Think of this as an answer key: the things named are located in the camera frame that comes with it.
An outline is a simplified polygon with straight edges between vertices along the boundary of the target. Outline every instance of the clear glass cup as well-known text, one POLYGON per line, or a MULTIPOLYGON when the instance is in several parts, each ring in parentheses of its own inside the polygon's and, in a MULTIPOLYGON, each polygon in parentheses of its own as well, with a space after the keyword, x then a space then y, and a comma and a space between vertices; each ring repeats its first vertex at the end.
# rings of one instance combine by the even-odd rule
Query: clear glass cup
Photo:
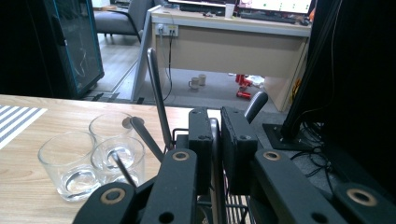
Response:
POLYGON ((93 119, 89 126, 90 133, 97 144, 114 137, 135 137, 136 132, 130 123, 131 115, 123 112, 111 112, 93 119))
POLYGON ((91 164, 96 146, 87 132, 59 134, 38 150, 38 159, 62 198, 76 202, 88 198, 101 186, 91 164))
POLYGON ((137 186, 145 181, 145 147, 132 137, 114 137, 99 144, 92 153, 93 168, 102 184, 111 182, 128 183, 112 153, 116 152, 130 177, 137 186))

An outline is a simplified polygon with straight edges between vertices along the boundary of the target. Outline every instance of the black cable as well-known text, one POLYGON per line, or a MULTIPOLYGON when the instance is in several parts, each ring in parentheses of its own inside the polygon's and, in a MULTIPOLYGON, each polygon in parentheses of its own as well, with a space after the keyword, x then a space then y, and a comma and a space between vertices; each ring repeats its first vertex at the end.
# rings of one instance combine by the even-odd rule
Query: black cable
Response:
POLYGON ((172 91, 172 72, 171 72, 171 64, 172 64, 172 40, 174 37, 174 31, 171 30, 170 31, 170 39, 169 39, 169 54, 168 54, 168 71, 169 71, 169 75, 168 75, 168 79, 169 79, 169 83, 170 83, 170 89, 168 94, 165 96, 165 98, 163 98, 163 100, 165 101, 168 96, 171 94, 172 91))

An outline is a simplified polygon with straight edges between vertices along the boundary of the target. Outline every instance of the white desk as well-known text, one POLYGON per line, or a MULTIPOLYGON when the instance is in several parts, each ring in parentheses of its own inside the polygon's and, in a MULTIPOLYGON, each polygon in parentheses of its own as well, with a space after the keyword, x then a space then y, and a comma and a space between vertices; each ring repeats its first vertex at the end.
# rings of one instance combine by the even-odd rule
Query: white desk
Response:
MULTIPOLYGON (((168 52, 169 37, 155 35, 155 24, 178 25, 178 37, 172 45, 172 68, 260 75, 265 77, 264 88, 276 108, 287 108, 292 85, 304 71, 310 26, 206 18, 200 13, 164 7, 152 9, 149 22, 149 45, 157 53, 160 49, 168 52)), ((163 57, 158 57, 158 63, 163 71, 163 57)))

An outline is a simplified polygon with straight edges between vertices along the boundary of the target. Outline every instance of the monitor screen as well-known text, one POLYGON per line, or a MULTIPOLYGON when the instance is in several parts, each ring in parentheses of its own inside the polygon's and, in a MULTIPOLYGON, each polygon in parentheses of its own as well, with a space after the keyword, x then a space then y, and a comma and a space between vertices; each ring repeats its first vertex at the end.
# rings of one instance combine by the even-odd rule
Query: monitor screen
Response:
POLYGON ((225 0, 168 0, 169 3, 173 4, 192 4, 198 6, 208 6, 208 7, 225 7, 225 0))
POLYGON ((256 9, 307 14, 311 0, 240 0, 241 9, 256 9))

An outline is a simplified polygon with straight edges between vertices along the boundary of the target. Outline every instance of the chair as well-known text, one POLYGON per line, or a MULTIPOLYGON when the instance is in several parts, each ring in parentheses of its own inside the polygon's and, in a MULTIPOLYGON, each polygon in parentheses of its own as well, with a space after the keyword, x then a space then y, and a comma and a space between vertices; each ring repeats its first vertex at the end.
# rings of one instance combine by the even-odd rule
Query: chair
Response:
POLYGON ((141 43, 146 13, 154 7, 153 0, 132 0, 128 11, 109 10, 95 13, 96 32, 110 35, 136 35, 141 43))

